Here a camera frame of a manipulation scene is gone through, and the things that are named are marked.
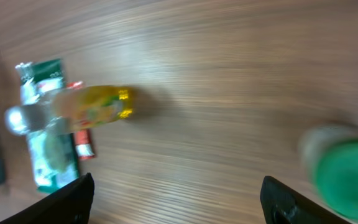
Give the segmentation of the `yellow drink bottle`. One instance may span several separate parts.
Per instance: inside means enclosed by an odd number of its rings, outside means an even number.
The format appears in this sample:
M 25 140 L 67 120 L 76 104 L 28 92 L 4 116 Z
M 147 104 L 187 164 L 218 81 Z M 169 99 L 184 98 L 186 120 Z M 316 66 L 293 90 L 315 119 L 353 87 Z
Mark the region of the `yellow drink bottle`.
M 128 118 L 133 113 L 133 90 L 99 85 L 50 90 L 5 113 L 6 126 L 16 135 L 46 131 L 70 134 Z

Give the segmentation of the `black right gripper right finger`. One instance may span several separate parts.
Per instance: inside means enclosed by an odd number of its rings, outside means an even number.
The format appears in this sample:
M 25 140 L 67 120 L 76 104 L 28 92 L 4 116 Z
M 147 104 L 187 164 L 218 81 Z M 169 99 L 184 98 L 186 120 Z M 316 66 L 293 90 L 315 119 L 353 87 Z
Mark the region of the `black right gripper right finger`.
M 260 202 L 267 224 L 351 224 L 272 176 L 263 179 Z

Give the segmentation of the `green glove packet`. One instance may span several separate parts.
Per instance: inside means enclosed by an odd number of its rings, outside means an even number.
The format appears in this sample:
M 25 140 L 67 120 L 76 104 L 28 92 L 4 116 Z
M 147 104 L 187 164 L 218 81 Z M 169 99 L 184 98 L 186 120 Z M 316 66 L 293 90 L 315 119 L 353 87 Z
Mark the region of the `green glove packet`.
M 58 59 L 15 66 L 20 79 L 21 105 L 6 111 L 7 127 L 25 136 L 39 191 L 53 193 L 80 176 L 73 136 L 64 120 L 52 111 L 54 96 L 65 89 Z

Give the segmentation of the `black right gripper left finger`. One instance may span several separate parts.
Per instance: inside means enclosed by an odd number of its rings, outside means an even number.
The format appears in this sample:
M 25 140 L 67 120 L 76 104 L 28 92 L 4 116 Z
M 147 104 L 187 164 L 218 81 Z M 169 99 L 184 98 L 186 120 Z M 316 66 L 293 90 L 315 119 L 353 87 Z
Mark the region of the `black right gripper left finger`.
M 87 173 L 0 224 L 88 224 L 93 197 Z

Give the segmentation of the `red stick packet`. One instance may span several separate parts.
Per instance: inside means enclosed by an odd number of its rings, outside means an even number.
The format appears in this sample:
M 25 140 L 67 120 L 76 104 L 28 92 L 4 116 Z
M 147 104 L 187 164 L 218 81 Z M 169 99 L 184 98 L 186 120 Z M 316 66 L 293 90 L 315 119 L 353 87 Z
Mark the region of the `red stick packet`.
M 73 134 L 73 137 L 79 160 L 83 161 L 96 157 L 89 129 L 77 131 Z

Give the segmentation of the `green lidded white jar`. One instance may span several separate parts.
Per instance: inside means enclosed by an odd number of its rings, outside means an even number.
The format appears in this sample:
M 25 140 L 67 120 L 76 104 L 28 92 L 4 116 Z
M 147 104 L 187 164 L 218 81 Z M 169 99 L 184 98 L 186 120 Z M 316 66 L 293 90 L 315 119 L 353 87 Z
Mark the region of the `green lidded white jar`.
M 358 127 L 341 123 L 315 126 L 301 136 L 297 149 L 326 206 L 358 222 Z

